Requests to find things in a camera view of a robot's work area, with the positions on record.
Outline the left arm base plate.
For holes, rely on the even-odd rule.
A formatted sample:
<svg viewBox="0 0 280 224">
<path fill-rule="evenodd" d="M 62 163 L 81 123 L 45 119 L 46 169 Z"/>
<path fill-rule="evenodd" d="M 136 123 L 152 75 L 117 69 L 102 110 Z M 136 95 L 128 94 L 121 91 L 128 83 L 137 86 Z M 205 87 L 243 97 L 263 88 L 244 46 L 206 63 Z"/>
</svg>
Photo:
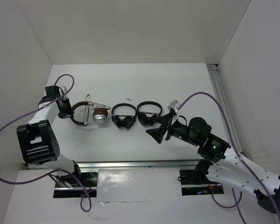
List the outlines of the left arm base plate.
<svg viewBox="0 0 280 224">
<path fill-rule="evenodd" d="M 74 179 L 60 179 L 58 175 L 50 175 L 55 182 L 54 198 L 81 198 L 86 197 L 81 185 Z M 82 172 L 80 182 L 86 188 L 90 198 L 97 197 L 98 171 Z"/>
</svg>

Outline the brown silver headphones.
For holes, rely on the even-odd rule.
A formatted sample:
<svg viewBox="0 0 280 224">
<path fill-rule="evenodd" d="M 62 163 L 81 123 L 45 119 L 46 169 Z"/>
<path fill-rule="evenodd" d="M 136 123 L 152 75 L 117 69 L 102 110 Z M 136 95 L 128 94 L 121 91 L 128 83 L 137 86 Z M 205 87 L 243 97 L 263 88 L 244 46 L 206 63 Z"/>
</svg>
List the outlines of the brown silver headphones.
<svg viewBox="0 0 280 224">
<path fill-rule="evenodd" d="M 70 118 L 71 121 L 77 125 L 77 126 L 88 126 L 90 124 L 95 124 L 95 125 L 101 125 L 104 124 L 107 121 L 108 117 L 108 112 L 111 109 L 111 107 L 107 105 L 102 105 L 98 104 L 95 102 L 91 101 L 81 101 L 72 106 L 73 112 L 81 106 L 85 106 L 85 111 L 84 111 L 84 120 L 83 121 L 77 121 L 73 118 Z M 93 109 L 92 113 L 92 121 L 89 121 L 89 114 L 90 114 L 90 109 Z"/>
</svg>

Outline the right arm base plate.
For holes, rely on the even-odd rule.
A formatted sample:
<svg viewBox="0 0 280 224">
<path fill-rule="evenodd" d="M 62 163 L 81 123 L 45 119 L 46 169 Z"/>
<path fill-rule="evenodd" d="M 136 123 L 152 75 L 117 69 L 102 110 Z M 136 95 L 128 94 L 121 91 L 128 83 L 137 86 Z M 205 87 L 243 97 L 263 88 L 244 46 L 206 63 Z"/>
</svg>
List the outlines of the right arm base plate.
<svg viewBox="0 0 280 224">
<path fill-rule="evenodd" d="M 210 182 L 196 175 L 194 170 L 180 170 L 177 180 L 181 183 L 182 196 L 224 194 L 222 184 Z"/>
</svg>

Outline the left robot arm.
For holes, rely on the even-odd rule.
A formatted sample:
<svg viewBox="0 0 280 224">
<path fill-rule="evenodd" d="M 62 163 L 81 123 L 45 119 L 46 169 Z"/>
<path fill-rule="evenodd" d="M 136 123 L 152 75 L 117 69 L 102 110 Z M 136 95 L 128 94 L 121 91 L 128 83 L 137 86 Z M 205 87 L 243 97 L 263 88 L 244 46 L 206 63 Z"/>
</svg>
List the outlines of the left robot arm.
<svg viewBox="0 0 280 224">
<path fill-rule="evenodd" d="M 83 180 L 81 170 L 74 160 L 70 160 L 61 154 L 60 146 L 51 126 L 56 117 L 61 119 L 74 117 L 67 96 L 54 102 L 67 89 L 66 87 L 61 88 L 52 85 L 46 87 L 45 91 L 46 96 L 38 104 L 40 110 L 27 124 L 18 126 L 16 129 L 21 154 L 26 164 L 67 170 L 68 173 L 60 171 L 61 175 L 56 179 L 63 184 L 76 187 Z"/>
</svg>

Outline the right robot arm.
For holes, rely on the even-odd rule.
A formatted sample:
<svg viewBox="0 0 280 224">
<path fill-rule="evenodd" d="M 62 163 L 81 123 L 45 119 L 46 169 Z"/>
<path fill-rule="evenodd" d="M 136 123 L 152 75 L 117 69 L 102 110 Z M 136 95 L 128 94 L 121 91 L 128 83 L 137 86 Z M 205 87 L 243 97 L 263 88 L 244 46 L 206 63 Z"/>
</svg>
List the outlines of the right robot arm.
<svg viewBox="0 0 280 224">
<path fill-rule="evenodd" d="M 201 117 L 188 125 L 178 121 L 174 110 L 155 120 L 160 127 L 146 130 L 158 143 L 175 137 L 198 148 L 202 157 L 194 177 L 226 184 L 256 197 L 257 204 L 271 213 L 280 212 L 280 175 L 268 171 L 239 154 L 228 142 L 213 135 L 211 126 Z"/>
</svg>

